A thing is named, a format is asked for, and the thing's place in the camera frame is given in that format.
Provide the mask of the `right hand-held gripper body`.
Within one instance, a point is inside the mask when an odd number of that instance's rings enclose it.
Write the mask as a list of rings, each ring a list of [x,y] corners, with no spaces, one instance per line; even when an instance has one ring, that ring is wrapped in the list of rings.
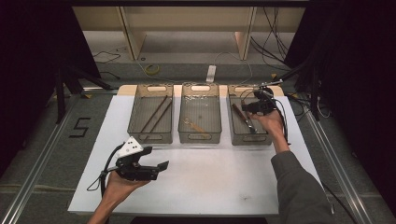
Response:
[[[256,102],[247,105],[247,111],[252,114],[261,113],[267,115],[274,110],[278,110],[274,91],[270,86],[279,84],[281,81],[262,83],[257,89],[253,91],[254,96],[257,98]]]

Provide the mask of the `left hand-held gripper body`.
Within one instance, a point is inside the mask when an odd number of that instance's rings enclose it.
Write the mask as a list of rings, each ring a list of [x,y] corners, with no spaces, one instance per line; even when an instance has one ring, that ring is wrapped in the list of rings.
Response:
[[[156,180],[159,174],[157,166],[144,166],[139,163],[143,148],[132,136],[120,147],[116,153],[116,172],[127,180],[144,181]]]

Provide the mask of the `knife with wooden handle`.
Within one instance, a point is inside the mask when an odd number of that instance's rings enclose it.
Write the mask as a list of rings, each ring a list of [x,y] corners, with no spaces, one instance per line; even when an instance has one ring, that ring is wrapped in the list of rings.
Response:
[[[257,130],[248,122],[248,119],[244,116],[244,114],[242,113],[242,111],[239,109],[239,107],[236,104],[232,104],[232,108],[233,110],[236,112],[236,114],[238,115],[238,117],[244,121],[247,125],[247,127],[249,128],[250,133],[256,133]]]

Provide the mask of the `fork with wooden handle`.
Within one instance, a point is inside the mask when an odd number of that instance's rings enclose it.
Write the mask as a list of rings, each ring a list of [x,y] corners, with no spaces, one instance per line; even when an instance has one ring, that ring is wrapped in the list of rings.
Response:
[[[241,105],[246,105],[245,100],[241,100]],[[244,113],[244,115],[245,115],[245,117],[246,117],[248,123],[249,123],[251,126],[253,126],[253,123],[252,123],[252,121],[251,121],[251,119],[250,119],[250,117],[249,117],[249,115],[248,115],[248,112],[247,112],[247,111],[243,111],[243,113]]]

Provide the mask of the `grey translucent plastic bin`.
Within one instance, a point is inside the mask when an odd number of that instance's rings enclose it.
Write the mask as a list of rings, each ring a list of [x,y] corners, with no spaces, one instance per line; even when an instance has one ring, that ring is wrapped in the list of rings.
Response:
[[[172,106],[172,131],[167,135],[169,142],[143,142],[141,129],[148,120],[155,107],[162,98],[174,100],[174,86],[172,84],[141,84],[137,86],[134,104],[127,129],[127,133],[143,144],[171,144],[173,142],[173,107]]]
[[[245,103],[253,103],[257,101],[253,91],[259,86],[254,85],[229,85],[228,86],[228,112],[230,121],[230,130],[232,137],[232,144],[234,146],[258,146],[270,145],[272,140],[270,135],[257,120],[252,120],[253,127],[257,130],[256,133],[250,133],[248,126],[242,121],[232,108],[232,104],[236,104],[239,109],[241,108],[241,100]]]
[[[222,132],[219,86],[214,83],[184,83],[180,97],[178,133],[182,144],[218,144]],[[205,130],[196,132],[188,118]]]

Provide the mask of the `clear spoon with wooden handle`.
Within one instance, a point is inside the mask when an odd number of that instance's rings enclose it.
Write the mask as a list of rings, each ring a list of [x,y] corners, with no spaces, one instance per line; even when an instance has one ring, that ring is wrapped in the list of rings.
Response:
[[[196,132],[199,133],[205,133],[205,130],[203,128],[201,128],[200,126],[198,126],[197,124],[193,123],[192,121],[190,121],[188,118],[185,118],[183,120],[183,122],[187,125],[189,125],[192,129],[194,129]]]

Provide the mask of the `person's right hand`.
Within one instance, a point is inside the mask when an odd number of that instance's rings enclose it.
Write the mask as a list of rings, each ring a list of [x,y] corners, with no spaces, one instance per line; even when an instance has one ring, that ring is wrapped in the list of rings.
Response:
[[[284,141],[283,122],[279,113],[274,110],[266,115],[250,114],[252,119],[257,120],[275,142]]]

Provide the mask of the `person's left hand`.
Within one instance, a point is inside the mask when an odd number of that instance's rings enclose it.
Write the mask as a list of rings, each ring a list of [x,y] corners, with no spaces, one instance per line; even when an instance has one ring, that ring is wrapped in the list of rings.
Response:
[[[116,172],[111,172],[107,180],[102,203],[115,205],[122,203],[133,191],[147,185],[148,181],[131,181],[121,178]]]

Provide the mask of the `white power strip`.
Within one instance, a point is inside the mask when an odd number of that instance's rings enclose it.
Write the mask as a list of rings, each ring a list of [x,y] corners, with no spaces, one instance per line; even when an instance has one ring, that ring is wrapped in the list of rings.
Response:
[[[207,70],[207,75],[206,75],[206,81],[208,83],[213,83],[214,78],[216,74],[216,66],[215,65],[209,65],[208,70]]]

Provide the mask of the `black metal stand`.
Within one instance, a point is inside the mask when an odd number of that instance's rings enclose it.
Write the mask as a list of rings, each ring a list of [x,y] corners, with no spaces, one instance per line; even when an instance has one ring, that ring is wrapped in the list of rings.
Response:
[[[294,84],[294,89],[297,92],[308,91],[310,93],[310,111],[316,121],[319,121],[318,115],[318,67],[311,60],[305,60],[300,65],[288,71],[280,77],[274,77],[273,81],[282,79],[286,81],[294,76],[298,76]]]
[[[63,120],[66,107],[64,100],[64,86],[67,87],[71,91],[72,94],[81,94],[83,92],[83,88],[78,81],[80,78],[87,79],[91,83],[96,86],[107,90],[112,91],[113,88],[102,81],[99,77],[95,77],[90,75],[89,73],[75,67],[74,65],[63,66],[59,69],[59,71],[55,74],[55,90],[57,96],[57,124],[60,124]]]

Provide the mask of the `yellow tape roll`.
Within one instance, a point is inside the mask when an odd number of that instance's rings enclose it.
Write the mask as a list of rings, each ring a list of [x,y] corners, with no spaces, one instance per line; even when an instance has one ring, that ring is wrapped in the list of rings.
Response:
[[[149,64],[145,67],[145,73],[149,76],[154,76],[160,72],[160,66],[158,64]]]

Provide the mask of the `black curtain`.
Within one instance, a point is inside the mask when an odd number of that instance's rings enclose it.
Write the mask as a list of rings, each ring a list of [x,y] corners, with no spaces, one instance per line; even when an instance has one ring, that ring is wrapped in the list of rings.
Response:
[[[67,65],[100,76],[72,7],[0,0],[0,176],[33,130],[55,89],[56,74]]]
[[[396,0],[308,0],[286,64],[305,60],[396,216]]]

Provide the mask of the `beige wooden shelf unit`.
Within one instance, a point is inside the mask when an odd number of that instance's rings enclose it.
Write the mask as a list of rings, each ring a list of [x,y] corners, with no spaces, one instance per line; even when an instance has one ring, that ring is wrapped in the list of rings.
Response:
[[[138,58],[147,32],[233,32],[239,57],[248,57],[253,32],[297,31],[302,7],[74,7],[84,31],[122,31],[130,58]]]

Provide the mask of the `short aluminium floor rail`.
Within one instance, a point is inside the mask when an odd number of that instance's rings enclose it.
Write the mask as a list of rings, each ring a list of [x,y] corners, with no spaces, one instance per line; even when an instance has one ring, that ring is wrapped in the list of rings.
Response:
[[[82,94],[118,94],[119,90],[105,90],[101,88],[83,88]]]

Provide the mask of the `long aluminium floor rail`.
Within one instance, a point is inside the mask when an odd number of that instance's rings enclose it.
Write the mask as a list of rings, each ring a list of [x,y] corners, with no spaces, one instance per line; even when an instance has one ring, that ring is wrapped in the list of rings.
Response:
[[[332,167],[332,171],[346,197],[356,222],[358,224],[373,224],[363,200],[348,177],[346,170],[344,169],[340,159],[337,157],[334,148],[332,147],[332,144],[320,122],[315,119],[310,111],[307,112],[306,117],[321,145],[322,150],[324,151],[330,166]]]
[[[22,184],[15,188],[15,197],[10,202],[5,214],[0,218],[1,224],[16,224],[18,222],[18,219],[21,216],[21,213],[25,208],[29,198],[31,197],[36,183],[42,175],[51,154],[57,147],[67,121],[69,121],[70,115],[75,105],[78,103],[78,100],[78,96],[72,96],[68,100],[64,116],[51,129],[51,133],[47,138],[46,144],[41,148],[38,157],[34,160],[34,164],[32,165]]]

